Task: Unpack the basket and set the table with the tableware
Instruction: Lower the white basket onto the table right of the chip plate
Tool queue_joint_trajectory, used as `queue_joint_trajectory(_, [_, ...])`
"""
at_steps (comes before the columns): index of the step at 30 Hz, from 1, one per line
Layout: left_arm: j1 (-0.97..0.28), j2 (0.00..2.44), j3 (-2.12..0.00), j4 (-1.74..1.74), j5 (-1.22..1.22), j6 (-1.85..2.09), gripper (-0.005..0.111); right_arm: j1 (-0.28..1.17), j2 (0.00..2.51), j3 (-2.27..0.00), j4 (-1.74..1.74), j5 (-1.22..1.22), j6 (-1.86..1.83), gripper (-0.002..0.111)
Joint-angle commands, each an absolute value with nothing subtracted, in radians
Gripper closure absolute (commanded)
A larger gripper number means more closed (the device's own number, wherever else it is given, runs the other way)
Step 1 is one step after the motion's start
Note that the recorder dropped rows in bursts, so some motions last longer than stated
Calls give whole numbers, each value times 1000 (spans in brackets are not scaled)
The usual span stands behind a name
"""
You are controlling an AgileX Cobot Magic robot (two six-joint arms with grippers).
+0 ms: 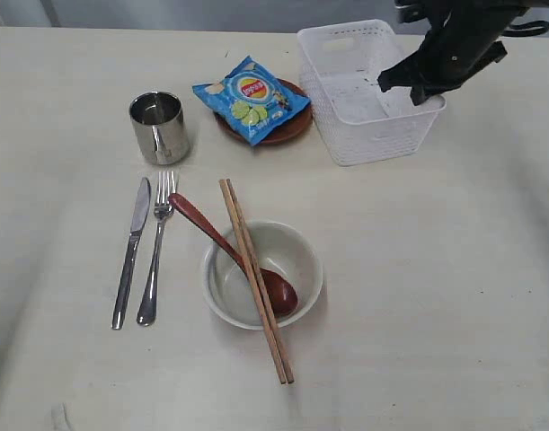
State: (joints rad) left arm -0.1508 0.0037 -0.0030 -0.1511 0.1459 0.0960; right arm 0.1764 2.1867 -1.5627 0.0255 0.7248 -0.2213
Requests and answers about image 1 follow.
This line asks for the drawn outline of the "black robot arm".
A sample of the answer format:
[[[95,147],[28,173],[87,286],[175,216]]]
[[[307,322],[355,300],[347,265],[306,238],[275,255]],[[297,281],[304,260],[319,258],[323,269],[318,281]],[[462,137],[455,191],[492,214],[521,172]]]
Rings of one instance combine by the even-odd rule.
[[[430,29],[419,48],[382,71],[382,92],[409,87],[415,106],[433,96],[459,89],[485,67],[500,62],[507,50],[500,37],[545,34],[549,22],[515,24],[531,8],[549,8],[549,1],[396,1],[400,22],[428,20]]]

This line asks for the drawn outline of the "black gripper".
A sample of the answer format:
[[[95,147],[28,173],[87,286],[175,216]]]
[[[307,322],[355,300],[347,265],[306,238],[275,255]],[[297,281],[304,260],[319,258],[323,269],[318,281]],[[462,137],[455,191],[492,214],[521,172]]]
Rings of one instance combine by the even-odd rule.
[[[507,50],[500,41],[524,8],[400,8],[400,22],[429,21],[419,48],[377,78],[382,92],[410,87],[414,106],[460,88]]]

